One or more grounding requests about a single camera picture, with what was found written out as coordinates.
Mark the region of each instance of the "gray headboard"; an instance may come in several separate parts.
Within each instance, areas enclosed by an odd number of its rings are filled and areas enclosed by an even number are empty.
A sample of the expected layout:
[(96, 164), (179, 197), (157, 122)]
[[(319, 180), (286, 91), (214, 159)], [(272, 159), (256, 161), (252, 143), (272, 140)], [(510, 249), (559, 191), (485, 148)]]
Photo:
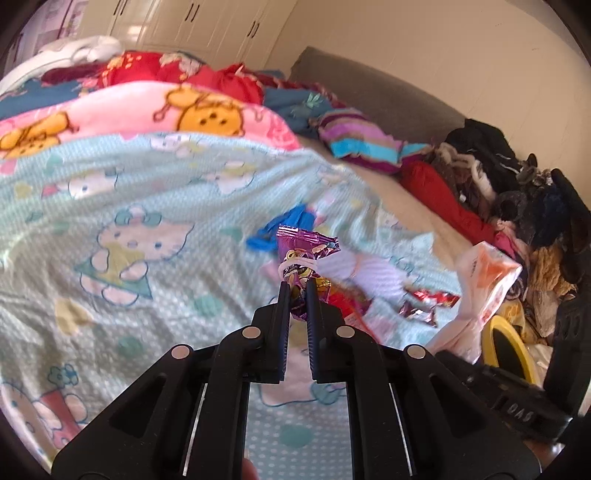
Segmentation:
[(440, 143), (465, 117), (403, 80), (353, 60), (306, 47), (290, 80), (319, 82), (398, 140)]

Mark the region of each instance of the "red pillow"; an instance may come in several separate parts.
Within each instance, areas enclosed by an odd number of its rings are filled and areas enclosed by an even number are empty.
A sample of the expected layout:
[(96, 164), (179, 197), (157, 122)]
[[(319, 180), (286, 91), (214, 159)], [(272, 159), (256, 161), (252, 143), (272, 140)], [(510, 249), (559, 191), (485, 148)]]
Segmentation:
[(482, 241), (493, 244), (495, 231), (492, 225), (463, 208), (431, 165), (420, 160), (405, 161), (400, 169), (399, 181), (474, 245)]

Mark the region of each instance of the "white cabinet door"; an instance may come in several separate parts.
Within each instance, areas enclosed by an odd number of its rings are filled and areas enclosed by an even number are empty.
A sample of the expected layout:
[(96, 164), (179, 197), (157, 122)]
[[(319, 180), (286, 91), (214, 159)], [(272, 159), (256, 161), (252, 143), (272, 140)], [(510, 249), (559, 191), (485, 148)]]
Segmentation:
[(80, 20), (77, 38), (109, 35), (125, 0), (89, 0)]
[(137, 48), (139, 35), (155, 0), (121, 0), (111, 36), (121, 40), (126, 50)]
[(191, 0), (194, 8), (183, 26), (179, 47), (195, 53), (206, 61), (212, 60), (220, 32), (229, 22), (231, 9), (243, 0)]
[(195, 10), (194, 0), (156, 0), (148, 19), (143, 44), (156, 44), (177, 47), (184, 32), (185, 20), (189, 20)]
[(241, 0), (228, 9), (229, 21), (211, 61), (213, 68), (224, 68), (242, 59), (266, 4), (267, 0)]
[(265, 63), (275, 46), (283, 25), (290, 16), (297, 0), (269, 0), (261, 20), (255, 25), (242, 61), (251, 70), (265, 68)]

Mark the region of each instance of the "metal screw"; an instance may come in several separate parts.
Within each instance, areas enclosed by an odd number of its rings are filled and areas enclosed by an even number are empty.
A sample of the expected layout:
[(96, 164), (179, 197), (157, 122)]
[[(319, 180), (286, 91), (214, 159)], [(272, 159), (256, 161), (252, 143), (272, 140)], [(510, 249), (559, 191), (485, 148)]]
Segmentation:
[(242, 331), (242, 336), (244, 338), (257, 338), (259, 335), (261, 334), (261, 330), (258, 327), (246, 327), (243, 331)]
[(190, 353), (191, 350), (189, 350), (189, 347), (186, 345), (177, 345), (173, 348), (173, 351), (171, 352), (173, 358), (176, 358), (177, 360), (187, 358)]
[(420, 345), (411, 345), (407, 348), (407, 354), (412, 358), (420, 360), (421, 358), (425, 358), (427, 352), (425, 352), (425, 349)]
[(343, 325), (336, 329), (336, 334), (341, 338), (351, 338), (353, 335), (355, 335), (355, 330), (349, 325)]

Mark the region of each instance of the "white plastic bag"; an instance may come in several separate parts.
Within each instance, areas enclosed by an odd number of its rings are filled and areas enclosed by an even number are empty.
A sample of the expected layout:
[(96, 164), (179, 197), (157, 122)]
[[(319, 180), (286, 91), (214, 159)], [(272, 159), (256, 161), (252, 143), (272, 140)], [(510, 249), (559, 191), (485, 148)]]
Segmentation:
[(474, 245), (456, 263), (462, 299), (455, 319), (427, 344), (432, 354), (442, 350), (474, 363), (480, 357), (482, 329), (499, 309), (521, 265), (486, 242)]
[(355, 253), (341, 248), (339, 252), (316, 260), (318, 275), (334, 281), (350, 281), (372, 299), (382, 297), (400, 301), (404, 296), (407, 273), (376, 255)]

